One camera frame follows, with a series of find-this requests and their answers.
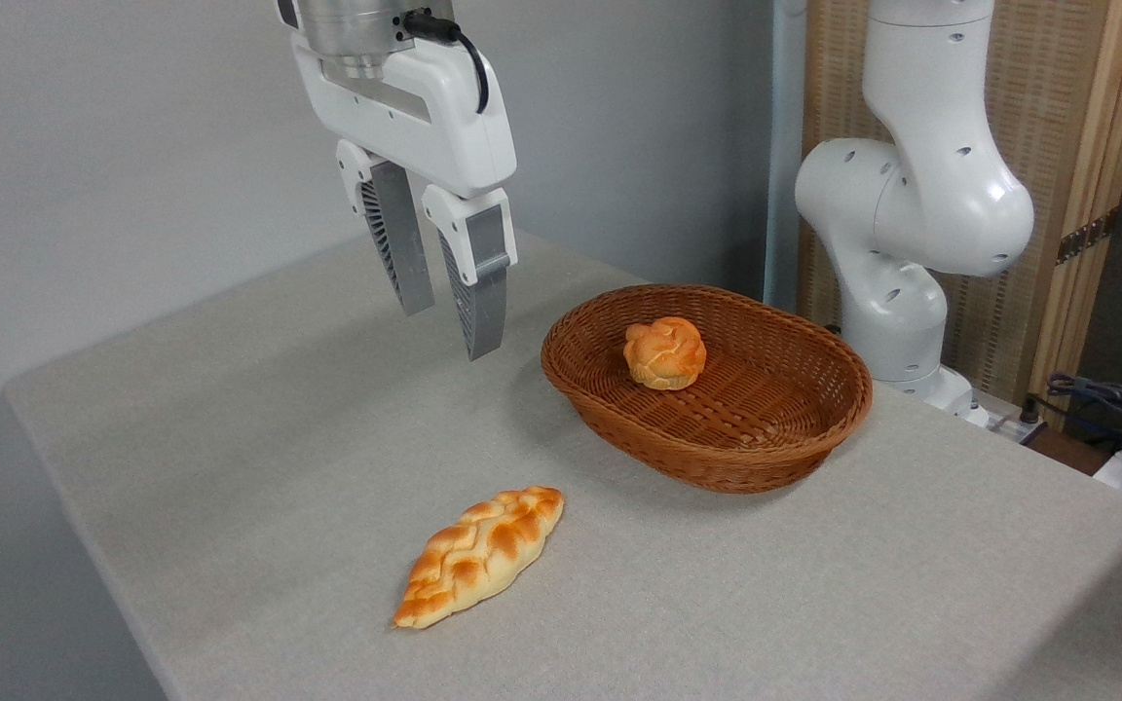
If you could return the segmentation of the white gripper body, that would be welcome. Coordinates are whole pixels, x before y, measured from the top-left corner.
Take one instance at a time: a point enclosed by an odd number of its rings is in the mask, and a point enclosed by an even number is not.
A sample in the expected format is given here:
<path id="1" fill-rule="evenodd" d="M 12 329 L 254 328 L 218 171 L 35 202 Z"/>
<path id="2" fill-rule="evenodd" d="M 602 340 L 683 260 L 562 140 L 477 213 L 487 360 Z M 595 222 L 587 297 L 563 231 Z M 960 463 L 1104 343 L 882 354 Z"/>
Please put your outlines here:
<path id="1" fill-rule="evenodd" d="M 498 77 L 485 59 L 487 103 L 477 110 L 479 79 L 463 45 L 415 43 L 387 57 L 379 80 L 349 76 L 300 34 L 292 50 L 318 120 L 364 150 L 465 199 L 517 170 Z"/>

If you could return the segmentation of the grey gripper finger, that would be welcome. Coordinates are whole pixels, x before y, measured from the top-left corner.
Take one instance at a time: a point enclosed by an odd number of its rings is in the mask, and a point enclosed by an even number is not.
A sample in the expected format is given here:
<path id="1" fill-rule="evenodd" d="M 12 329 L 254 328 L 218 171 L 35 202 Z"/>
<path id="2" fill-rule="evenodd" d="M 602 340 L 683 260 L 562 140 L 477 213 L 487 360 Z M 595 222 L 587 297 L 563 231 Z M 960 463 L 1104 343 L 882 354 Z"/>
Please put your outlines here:
<path id="1" fill-rule="evenodd" d="M 467 358 L 473 362 L 502 345 L 507 274 L 518 262 L 511 204 L 503 188 L 462 199 L 429 185 L 422 205 L 439 232 Z"/>
<path id="2" fill-rule="evenodd" d="M 337 165 L 351 209 L 368 225 L 402 311 L 413 315 L 430 308 L 433 290 L 408 172 L 348 139 L 337 145 Z"/>

